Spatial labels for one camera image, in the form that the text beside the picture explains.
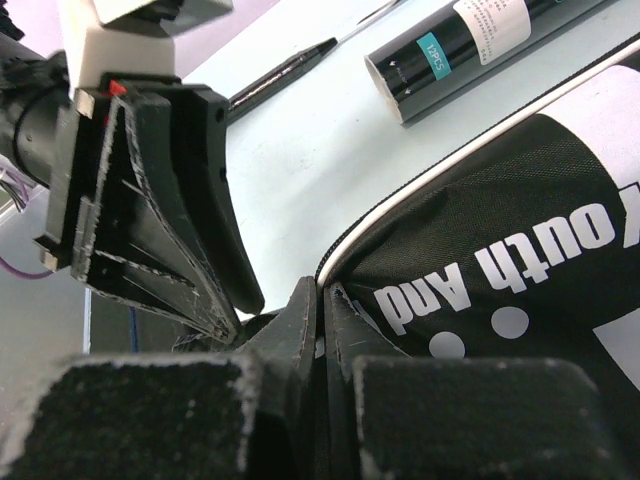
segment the red component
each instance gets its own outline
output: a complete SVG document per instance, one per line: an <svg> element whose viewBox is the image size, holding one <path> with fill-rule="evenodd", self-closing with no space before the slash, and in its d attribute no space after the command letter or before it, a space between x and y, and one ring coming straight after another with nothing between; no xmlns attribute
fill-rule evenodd
<svg viewBox="0 0 640 480"><path fill-rule="evenodd" d="M119 95L124 95L125 93L127 93L127 87L125 87L121 83L118 83L115 80L111 80L109 82L109 94L110 95L113 95L114 97L117 97Z"/></svg>

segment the white dot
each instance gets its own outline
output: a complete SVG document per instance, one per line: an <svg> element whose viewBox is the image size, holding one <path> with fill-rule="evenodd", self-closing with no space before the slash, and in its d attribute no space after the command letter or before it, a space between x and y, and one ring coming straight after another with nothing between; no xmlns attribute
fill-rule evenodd
<svg viewBox="0 0 640 480"><path fill-rule="evenodd" d="M464 342L455 333L436 333L429 342L429 352L435 358L464 358Z"/></svg>
<svg viewBox="0 0 640 480"><path fill-rule="evenodd" d="M493 330L502 338L513 340L524 335L529 328L529 315L516 307L502 307L491 316Z"/></svg>

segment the screwdriver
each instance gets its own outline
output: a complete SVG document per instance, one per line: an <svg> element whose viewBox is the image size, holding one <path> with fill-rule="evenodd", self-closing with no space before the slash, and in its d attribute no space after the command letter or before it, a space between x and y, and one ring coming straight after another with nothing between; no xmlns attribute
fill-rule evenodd
<svg viewBox="0 0 640 480"><path fill-rule="evenodd" d="M391 0L362 18L349 34L341 39L331 37L328 40L301 50L280 65L266 73L251 85L229 99L227 124L231 124L251 110L261 105L276 93L284 90L293 82L316 67L336 47L353 38L375 21L391 12L405 0Z"/></svg>

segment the pink wall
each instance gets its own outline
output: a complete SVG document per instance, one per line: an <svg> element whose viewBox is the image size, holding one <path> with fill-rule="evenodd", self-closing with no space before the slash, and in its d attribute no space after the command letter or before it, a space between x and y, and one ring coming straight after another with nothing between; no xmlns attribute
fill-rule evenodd
<svg viewBox="0 0 640 480"><path fill-rule="evenodd" d="M233 3L234 11L229 15L176 39L176 73L180 77L195 70L278 0ZM56 0L9 0L6 7L13 23L26 34L21 43L43 56L62 48Z"/></svg>

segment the teal label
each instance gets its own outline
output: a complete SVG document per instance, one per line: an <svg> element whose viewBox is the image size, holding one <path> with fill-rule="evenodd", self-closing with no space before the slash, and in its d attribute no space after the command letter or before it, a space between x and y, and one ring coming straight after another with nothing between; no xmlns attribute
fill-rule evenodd
<svg viewBox="0 0 640 480"><path fill-rule="evenodd" d="M427 57L433 73L436 76L436 80L441 80L451 73L447 56L444 54L440 42L438 42L433 33L429 32L424 37L419 38L417 44L422 50L422 53L424 53L424 56Z"/></svg>

